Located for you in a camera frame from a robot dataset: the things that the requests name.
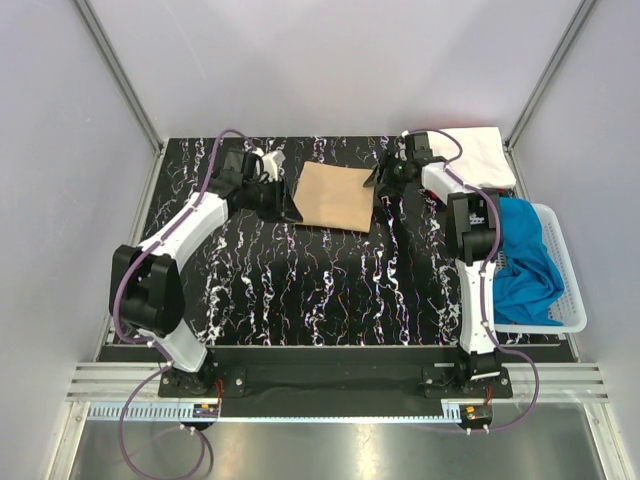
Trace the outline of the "beige t shirt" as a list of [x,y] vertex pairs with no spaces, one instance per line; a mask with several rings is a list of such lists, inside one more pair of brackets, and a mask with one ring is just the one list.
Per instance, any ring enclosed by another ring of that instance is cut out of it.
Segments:
[[371,169],[305,162],[294,195],[303,218],[299,224],[368,233],[374,190],[363,184],[371,173]]

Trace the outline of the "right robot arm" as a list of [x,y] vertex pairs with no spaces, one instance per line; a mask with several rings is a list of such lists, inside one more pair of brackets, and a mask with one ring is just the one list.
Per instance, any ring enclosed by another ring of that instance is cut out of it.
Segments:
[[495,381],[501,371],[495,334],[493,280],[496,256],[502,242],[500,196],[453,170],[463,147],[452,135],[436,133],[453,142],[457,154],[447,159],[434,154],[430,130],[401,134],[404,148],[384,152],[363,186],[380,196],[399,196],[419,181],[446,203],[445,241],[455,261],[461,288],[462,320],[458,359],[452,383],[466,396],[476,396]]

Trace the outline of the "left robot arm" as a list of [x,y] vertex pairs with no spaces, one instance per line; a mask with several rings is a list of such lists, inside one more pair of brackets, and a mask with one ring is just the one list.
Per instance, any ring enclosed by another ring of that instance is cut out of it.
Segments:
[[207,348],[184,319],[180,273],[201,244],[241,210],[254,211],[264,222],[302,221],[284,178],[231,174],[193,194],[156,234],[137,246],[119,246],[112,257],[109,313],[117,335],[158,349],[196,396],[214,388],[216,372],[205,365]]

